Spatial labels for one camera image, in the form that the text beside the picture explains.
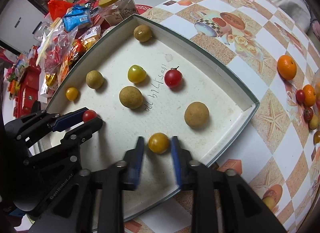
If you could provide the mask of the yellow cherry tomato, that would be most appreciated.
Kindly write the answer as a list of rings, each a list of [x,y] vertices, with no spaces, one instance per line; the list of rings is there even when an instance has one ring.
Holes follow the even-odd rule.
[[[148,141],[149,149],[156,154],[162,154],[166,152],[169,146],[170,140],[167,135],[163,133],[153,134]]]

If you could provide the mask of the brown longan fruit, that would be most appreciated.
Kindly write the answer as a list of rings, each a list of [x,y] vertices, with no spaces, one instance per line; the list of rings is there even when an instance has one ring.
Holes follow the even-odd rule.
[[[184,120],[191,128],[203,127],[209,120],[209,109],[202,102],[193,102],[185,110]]]
[[[144,42],[147,42],[151,39],[152,31],[151,31],[150,27],[147,25],[139,25],[134,29],[133,35],[136,40],[144,43]]]

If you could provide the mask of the small yellow tomato in tray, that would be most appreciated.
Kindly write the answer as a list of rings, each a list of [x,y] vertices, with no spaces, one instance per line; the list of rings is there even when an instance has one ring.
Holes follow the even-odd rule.
[[[69,101],[75,101],[78,97],[79,91],[75,87],[69,87],[66,90],[65,96]]]

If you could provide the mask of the brown longan in tray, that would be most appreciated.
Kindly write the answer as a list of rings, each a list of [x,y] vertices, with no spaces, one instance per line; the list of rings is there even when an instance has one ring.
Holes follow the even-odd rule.
[[[104,77],[97,70],[92,70],[86,75],[86,84],[91,89],[99,89],[104,83]]]

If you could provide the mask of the yellow-green tomato in tray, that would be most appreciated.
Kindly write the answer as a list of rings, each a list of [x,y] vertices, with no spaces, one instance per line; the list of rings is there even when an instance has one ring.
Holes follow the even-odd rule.
[[[127,73],[128,80],[134,84],[143,82],[146,76],[146,71],[139,65],[132,65]]]

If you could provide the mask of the white shallow tray box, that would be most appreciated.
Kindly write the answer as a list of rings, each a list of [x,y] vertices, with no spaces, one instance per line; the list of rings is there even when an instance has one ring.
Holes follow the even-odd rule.
[[[139,42],[133,35],[147,25],[152,37]],[[141,83],[132,83],[127,73],[132,65],[147,73]],[[169,88],[165,73],[178,67],[180,85]],[[86,84],[86,75],[97,70],[104,77],[99,89]],[[120,91],[127,86],[140,90],[143,104],[124,107]],[[78,89],[75,101],[66,90]],[[189,104],[202,102],[209,120],[200,128],[189,127],[184,113]],[[250,89],[222,62],[191,40],[139,15],[118,24],[86,52],[72,68],[48,103],[48,113],[65,114],[82,107],[94,110],[103,126],[81,148],[82,166],[91,171],[109,167],[136,145],[138,137],[148,140],[161,132],[177,136],[194,159],[212,165],[243,131],[259,107]]]

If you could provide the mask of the red stemmed tomato in tray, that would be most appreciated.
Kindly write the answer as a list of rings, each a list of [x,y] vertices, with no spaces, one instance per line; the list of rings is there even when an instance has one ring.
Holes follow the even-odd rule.
[[[171,68],[165,73],[164,81],[169,88],[174,88],[180,85],[182,78],[182,73],[178,70],[178,67],[176,67]]]

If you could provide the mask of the pile of snack packets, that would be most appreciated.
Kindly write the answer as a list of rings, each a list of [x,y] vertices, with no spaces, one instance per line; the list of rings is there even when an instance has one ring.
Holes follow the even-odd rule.
[[[98,41],[100,31],[108,27],[98,1],[49,1],[52,22],[38,28],[41,44],[32,46],[28,54],[20,54],[4,76],[9,98],[15,101],[15,118],[30,114],[40,97],[48,101],[76,62]]]

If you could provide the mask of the plastic jar yellow lid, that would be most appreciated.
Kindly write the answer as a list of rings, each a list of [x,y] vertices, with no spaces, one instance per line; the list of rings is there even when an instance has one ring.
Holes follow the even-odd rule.
[[[139,14],[134,0],[100,0],[99,15],[111,26],[116,26],[126,18]]]

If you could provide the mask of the checkered tablecloth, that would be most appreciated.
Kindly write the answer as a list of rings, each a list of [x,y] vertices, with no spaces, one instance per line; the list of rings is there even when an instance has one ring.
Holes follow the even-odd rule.
[[[167,0],[144,17],[191,39],[231,69],[258,98],[260,107],[234,144],[213,163],[234,169],[274,204],[287,232],[299,231],[319,202],[319,130],[310,130],[296,91],[311,84],[319,52],[279,7],[254,0],[258,9],[222,0]],[[277,70],[280,56],[297,65],[293,80]]]

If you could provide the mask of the large orange mandarin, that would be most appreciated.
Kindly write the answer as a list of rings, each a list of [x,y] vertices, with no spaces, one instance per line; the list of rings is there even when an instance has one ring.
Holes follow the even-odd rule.
[[[283,79],[290,81],[296,76],[297,65],[291,56],[282,55],[277,61],[277,70]]]

